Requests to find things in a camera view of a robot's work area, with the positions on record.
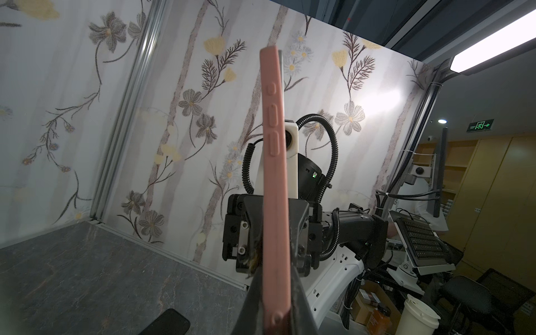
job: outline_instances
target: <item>ceiling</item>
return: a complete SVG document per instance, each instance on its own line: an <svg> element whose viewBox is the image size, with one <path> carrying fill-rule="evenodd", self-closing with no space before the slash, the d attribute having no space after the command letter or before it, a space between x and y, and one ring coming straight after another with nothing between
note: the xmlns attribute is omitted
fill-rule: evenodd
<svg viewBox="0 0 536 335"><path fill-rule="evenodd" d="M536 0L274 0L436 66L536 9ZM443 85L421 142L536 133L536 49ZM447 120L442 125L438 119ZM494 119L489 131L466 133Z"/></svg>
<svg viewBox="0 0 536 335"><path fill-rule="evenodd" d="M445 125L437 120L445 119ZM466 133L471 122L494 119L489 131ZM449 128L449 140L536 132L536 49L443 84L421 142Z"/></svg>

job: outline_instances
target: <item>black phone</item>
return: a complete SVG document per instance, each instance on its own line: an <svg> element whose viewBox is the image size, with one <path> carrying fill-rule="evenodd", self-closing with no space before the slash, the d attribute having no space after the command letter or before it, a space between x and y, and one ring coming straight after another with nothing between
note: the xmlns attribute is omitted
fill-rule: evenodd
<svg viewBox="0 0 536 335"><path fill-rule="evenodd" d="M167 309L139 335L184 335L190 321L173 308Z"/></svg>

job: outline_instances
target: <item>gray marble table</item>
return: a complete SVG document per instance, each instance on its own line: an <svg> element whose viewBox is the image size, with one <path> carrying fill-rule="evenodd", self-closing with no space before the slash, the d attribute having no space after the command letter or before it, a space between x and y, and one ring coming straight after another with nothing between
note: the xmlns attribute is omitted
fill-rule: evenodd
<svg viewBox="0 0 536 335"><path fill-rule="evenodd" d="M138 334L167 308L230 333L245 292L86 222L0 249L1 334Z"/></svg>

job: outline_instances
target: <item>floral wallpaper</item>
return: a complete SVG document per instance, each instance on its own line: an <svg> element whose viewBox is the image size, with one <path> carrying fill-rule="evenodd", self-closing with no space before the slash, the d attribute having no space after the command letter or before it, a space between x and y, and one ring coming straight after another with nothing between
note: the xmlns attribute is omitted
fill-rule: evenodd
<svg viewBox="0 0 536 335"><path fill-rule="evenodd" d="M88 218L150 6L0 4L0 136L12 143L1 152L0 243Z"/></svg>
<svg viewBox="0 0 536 335"><path fill-rule="evenodd" d="M103 221L238 282L221 259L227 199L245 193L244 149L262 136L259 50L283 50L285 114L324 115L339 163L323 207L364 207L385 183L424 93L422 63L268 0L174 2ZM327 170L329 139L301 129ZM255 180L260 150L251 169Z"/></svg>

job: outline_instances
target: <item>white bucket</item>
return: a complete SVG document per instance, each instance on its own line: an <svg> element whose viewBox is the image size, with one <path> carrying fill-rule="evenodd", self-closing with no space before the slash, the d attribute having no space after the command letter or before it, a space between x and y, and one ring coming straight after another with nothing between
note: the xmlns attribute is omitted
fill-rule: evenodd
<svg viewBox="0 0 536 335"><path fill-rule="evenodd" d="M407 295L405 308L396 335L432 335L441 317L430 306Z"/></svg>

